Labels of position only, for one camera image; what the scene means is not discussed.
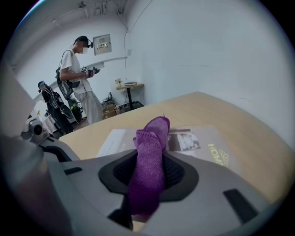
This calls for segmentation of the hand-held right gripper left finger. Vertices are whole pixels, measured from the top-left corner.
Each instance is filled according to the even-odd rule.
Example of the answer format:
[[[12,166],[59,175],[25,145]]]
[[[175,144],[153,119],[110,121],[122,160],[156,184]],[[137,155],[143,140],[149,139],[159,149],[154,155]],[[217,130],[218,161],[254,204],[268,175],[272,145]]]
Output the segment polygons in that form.
[[[127,181],[137,151],[78,160],[47,150],[49,190],[56,198],[57,236],[134,236]]]

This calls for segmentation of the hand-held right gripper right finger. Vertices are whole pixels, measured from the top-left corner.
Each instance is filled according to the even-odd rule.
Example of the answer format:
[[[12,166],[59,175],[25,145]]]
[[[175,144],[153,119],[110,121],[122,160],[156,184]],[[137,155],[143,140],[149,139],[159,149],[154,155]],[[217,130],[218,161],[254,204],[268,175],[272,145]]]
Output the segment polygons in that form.
[[[269,202],[230,169],[180,153],[163,156],[167,166],[182,168],[182,178],[161,194],[143,235],[246,236],[264,222]]]

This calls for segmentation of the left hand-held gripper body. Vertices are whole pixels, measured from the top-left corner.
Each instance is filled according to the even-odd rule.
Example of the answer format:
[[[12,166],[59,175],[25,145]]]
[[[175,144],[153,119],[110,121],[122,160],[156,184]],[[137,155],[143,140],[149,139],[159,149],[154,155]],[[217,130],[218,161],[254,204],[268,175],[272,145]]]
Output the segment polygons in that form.
[[[6,62],[0,63],[0,133],[37,145],[49,137],[42,122],[31,115],[35,102],[20,85]]]

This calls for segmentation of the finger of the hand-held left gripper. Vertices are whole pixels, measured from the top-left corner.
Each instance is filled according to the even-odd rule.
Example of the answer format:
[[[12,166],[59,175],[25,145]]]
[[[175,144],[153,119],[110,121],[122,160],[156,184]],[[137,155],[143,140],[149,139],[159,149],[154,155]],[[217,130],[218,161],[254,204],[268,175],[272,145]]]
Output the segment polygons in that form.
[[[44,152],[54,154],[59,162],[79,161],[79,157],[64,142],[57,139],[45,139],[39,144]]]

